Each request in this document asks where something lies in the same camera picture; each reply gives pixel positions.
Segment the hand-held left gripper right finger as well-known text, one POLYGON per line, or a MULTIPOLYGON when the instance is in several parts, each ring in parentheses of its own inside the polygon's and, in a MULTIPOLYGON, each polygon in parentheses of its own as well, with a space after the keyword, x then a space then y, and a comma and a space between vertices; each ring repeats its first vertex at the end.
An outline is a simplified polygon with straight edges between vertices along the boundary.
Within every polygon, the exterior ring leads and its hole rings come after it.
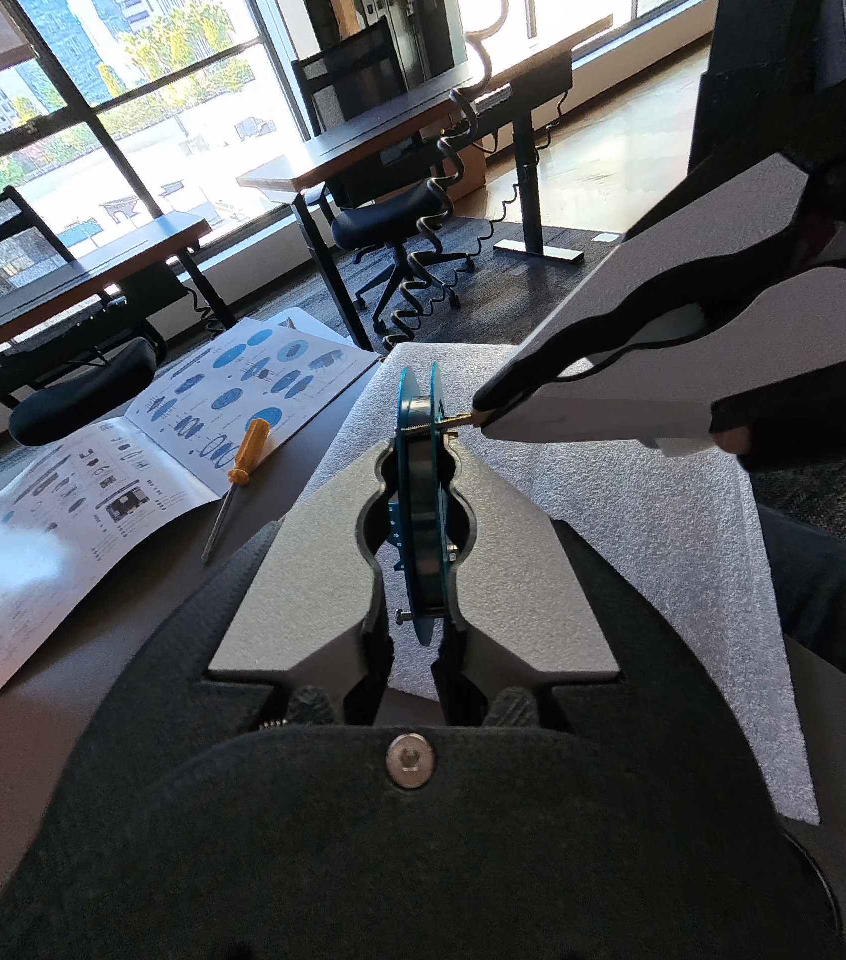
POLYGON ((433 677, 453 726, 501 690, 612 682, 619 666, 549 517, 456 439, 447 535, 457 548, 433 677))

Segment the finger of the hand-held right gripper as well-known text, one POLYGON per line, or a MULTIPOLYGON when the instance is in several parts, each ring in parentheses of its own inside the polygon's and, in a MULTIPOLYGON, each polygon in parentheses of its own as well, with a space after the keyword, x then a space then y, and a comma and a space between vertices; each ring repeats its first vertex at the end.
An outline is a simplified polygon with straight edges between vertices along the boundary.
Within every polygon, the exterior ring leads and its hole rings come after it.
POLYGON ((483 426, 523 443, 701 438, 717 401, 846 361, 846 269, 776 284, 720 329, 639 344, 483 426))
POLYGON ((809 179, 772 155, 617 246, 475 393, 474 408, 521 402, 672 309, 719 312, 775 278, 789 264, 809 179))

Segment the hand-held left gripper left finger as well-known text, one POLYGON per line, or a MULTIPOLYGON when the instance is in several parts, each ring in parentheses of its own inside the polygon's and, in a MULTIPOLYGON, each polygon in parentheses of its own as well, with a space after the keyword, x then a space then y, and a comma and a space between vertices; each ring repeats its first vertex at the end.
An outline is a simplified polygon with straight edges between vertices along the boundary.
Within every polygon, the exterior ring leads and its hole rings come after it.
POLYGON ((393 664, 382 574, 389 532, 381 441, 285 517, 210 672, 292 692, 323 690, 341 721, 371 725, 393 664))

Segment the blue round base plate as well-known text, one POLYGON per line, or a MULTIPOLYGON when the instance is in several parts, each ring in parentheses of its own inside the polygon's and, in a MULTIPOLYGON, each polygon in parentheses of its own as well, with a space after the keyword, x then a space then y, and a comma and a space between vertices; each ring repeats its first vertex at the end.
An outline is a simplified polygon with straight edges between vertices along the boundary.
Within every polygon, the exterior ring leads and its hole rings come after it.
POLYGON ((394 437, 397 505, 390 506, 391 541, 405 574, 408 615, 418 642, 428 647, 448 605, 453 548, 447 536, 451 461, 437 426, 445 418, 437 364, 422 386, 410 367, 401 376, 394 437))

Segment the yellow handled screwdriver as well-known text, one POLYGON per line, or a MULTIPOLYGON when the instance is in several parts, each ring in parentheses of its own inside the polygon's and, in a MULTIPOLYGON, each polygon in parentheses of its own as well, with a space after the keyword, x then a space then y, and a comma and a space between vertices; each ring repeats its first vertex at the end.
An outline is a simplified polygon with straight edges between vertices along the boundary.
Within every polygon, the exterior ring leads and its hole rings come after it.
POLYGON ((263 449, 270 432, 270 424, 261 417, 253 418, 244 439, 237 451, 235 465, 229 470, 227 478, 230 486, 226 492, 213 529, 201 556, 203 565, 207 565, 213 554, 213 548, 224 526, 227 513, 237 494, 237 489, 249 483, 250 476, 262 459, 263 449))

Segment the black desk column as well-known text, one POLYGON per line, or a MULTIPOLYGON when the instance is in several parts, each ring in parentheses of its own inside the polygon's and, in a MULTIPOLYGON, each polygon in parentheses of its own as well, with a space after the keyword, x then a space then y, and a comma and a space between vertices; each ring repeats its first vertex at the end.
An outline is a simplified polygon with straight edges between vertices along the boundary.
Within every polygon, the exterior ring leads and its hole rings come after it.
POLYGON ((779 97, 844 80, 846 1, 720 1, 688 172, 779 97))

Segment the dark grey desk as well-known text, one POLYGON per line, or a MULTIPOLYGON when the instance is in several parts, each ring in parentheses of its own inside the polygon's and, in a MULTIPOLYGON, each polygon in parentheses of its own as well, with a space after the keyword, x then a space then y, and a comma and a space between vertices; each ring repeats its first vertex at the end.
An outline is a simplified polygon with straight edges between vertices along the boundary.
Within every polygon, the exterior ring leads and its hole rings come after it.
POLYGON ((693 649, 526 495, 619 678, 523 727, 375 727, 211 674, 288 513, 392 440, 401 374, 319 466, 289 443, 309 492, 266 479, 215 573, 195 528, 131 560, 1 690, 0 958, 846 958, 846 676, 791 683, 818 823, 786 817, 693 649))

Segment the wooden top desk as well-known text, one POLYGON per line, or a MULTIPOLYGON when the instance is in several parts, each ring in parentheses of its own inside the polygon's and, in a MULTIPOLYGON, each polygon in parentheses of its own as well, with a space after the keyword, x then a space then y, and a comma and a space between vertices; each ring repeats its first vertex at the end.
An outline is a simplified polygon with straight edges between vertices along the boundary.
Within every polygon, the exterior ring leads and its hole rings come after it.
MULTIPOLYGON (((573 84, 572 53, 569 50, 562 53, 557 53, 554 49, 537 52, 494 75, 489 89, 495 91, 509 86, 511 93, 494 107, 479 109, 477 138, 488 136, 491 131, 509 124, 513 117, 531 111, 556 97, 559 90, 549 92, 542 80, 534 79, 531 82, 534 91, 528 95, 529 105, 517 105, 517 84, 552 64, 558 64, 566 74, 566 79, 557 82, 560 90, 569 90, 573 84)), ((469 74, 470 67, 467 64, 454 67, 421 86, 359 114, 353 120, 317 138, 297 144, 287 153, 249 172, 240 174, 237 184, 258 189, 275 203, 289 203, 297 194, 342 174, 357 162, 409 138, 430 123, 450 116, 454 112, 451 91, 463 88, 470 81, 469 74)))

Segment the white foam sheet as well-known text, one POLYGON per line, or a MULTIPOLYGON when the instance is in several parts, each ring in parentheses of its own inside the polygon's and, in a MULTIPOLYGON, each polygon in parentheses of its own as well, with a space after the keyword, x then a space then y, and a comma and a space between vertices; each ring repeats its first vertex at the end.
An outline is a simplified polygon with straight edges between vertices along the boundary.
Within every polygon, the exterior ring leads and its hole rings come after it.
POLYGON ((714 448, 670 458, 637 441, 459 438, 668 619, 736 715, 778 812, 817 824, 762 527, 736 460, 714 448))

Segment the printed instruction manual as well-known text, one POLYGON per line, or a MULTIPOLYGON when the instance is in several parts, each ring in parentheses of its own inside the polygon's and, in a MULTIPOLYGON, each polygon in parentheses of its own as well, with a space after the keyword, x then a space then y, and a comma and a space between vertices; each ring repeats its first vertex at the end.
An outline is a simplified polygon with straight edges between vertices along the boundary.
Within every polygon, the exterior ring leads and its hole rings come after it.
POLYGON ((379 360, 297 308, 246 318, 49 444, 0 490, 0 689, 135 546, 224 496, 252 419, 269 454, 379 360))

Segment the person's dark trousers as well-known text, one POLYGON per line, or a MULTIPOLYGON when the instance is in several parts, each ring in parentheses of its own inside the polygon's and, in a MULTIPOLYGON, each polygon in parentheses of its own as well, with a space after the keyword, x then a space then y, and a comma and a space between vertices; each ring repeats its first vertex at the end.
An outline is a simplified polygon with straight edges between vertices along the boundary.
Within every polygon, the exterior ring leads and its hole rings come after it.
POLYGON ((846 540, 757 510, 784 634, 846 675, 846 540))

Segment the black chair base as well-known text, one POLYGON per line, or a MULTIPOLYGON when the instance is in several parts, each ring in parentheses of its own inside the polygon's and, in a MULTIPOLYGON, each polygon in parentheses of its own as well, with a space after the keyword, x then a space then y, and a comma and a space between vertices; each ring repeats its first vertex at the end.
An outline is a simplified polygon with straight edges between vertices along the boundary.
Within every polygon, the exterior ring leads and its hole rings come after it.
POLYGON ((388 350, 414 339, 421 319, 429 316, 414 294, 432 284, 442 288, 442 299, 454 309, 460 303, 453 292, 454 284, 446 284, 429 275, 422 277, 424 267, 454 260, 465 260, 465 271, 472 273, 475 264, 470 254, 445 253, 437 233, 446 219, 453 216, 453 202, 441 199, 423 181, 405 192, 355 209, 342 210, 332 224, 333 239, 341 250, 354 253, 354 262, 363 254, 382 247, 392 251, 394 265, 389 273, 381 273, 357 290, 357 306, 367 290, 386 280, 386 288, 376 307, 372 324, 388 350))

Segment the black padded stool seat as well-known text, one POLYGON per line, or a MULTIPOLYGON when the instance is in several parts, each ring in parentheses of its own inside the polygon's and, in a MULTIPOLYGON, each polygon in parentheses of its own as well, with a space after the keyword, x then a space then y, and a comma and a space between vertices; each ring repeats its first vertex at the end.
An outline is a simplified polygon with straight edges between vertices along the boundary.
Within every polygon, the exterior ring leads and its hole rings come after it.
POLYGON ((36 448, 74 431, 131 401, 152 382, 156 352, 143 338, 130 342, 106 366, 35 391, 9 417, 8 431, 18 444, 36 448))

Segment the brown wooden side table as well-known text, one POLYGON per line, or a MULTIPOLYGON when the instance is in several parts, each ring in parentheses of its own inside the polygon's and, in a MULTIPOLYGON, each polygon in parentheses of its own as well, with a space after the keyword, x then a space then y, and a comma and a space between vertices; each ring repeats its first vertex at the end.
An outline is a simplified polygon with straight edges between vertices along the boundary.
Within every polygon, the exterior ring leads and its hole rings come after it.
POLYGON ((33 282, 0 298, 0 345, 45 322, 109 286, 188 248, 197 249, 209 235, 207 221, 174 211, 117 240, 65 263, 33 282))

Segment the large window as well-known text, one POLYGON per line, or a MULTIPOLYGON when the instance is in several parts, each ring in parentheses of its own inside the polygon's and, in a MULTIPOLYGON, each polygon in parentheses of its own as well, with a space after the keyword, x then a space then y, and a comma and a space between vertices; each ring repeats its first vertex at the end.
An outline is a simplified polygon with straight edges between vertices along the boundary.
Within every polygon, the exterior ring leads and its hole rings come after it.
POLYGON ((76 254, 183 212, 231 244, 282 217, 238 177, 299 143, 259 2, 10 2, 34 47, 0 71, 0 193, 76 254))

